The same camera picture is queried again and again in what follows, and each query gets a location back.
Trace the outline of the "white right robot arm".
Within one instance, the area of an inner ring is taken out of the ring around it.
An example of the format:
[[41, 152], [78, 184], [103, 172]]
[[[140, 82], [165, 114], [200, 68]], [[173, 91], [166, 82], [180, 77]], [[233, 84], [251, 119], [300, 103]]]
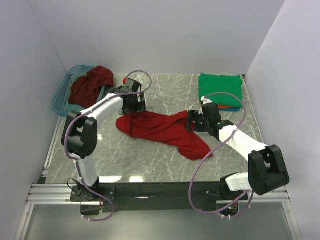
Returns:
[[187, 112], [187, 131], [208, 133], [240, 154], [248, 163], [248, 172], [232, 173], [220, 179], [219, 193], [230, 200], [238, 191], [254, 191], [259, 196], [290, 183], [281, 149], [266, 145], [245, 134], [229, 120], [222, 120], [218, 105], [205, 103], [201, 110]]

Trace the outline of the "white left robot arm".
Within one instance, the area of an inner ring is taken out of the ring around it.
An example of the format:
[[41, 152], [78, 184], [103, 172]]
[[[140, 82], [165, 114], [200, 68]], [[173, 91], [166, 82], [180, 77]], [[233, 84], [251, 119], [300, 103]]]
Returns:
[[93, 160], [98, 144], [98, 128], [116, 112], [127, 115], [144, 111], [146, 101], [142, 84], [127, 77], [122, 86], [113, 87], [101, 101], [80, 112], [72, 110], [67, 115], [61, 144], [67, 157], [74, 162], [77, 181], [85, 185], [82, 195], [88, 201], [94, 201], [100, 195], [97, 186], [99, 177]]

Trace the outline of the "bright red t shirt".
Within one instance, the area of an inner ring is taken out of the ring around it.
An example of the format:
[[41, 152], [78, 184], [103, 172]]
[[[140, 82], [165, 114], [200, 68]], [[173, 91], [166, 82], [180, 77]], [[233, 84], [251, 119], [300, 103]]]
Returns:
[[123, 115], [115, 125], [131, 138], [174, 146], [185, 158], [201, 160], [211, 149], [197, 134], [185, 129], [187, 118], [186, 110], [173, 115], [144, 111]]

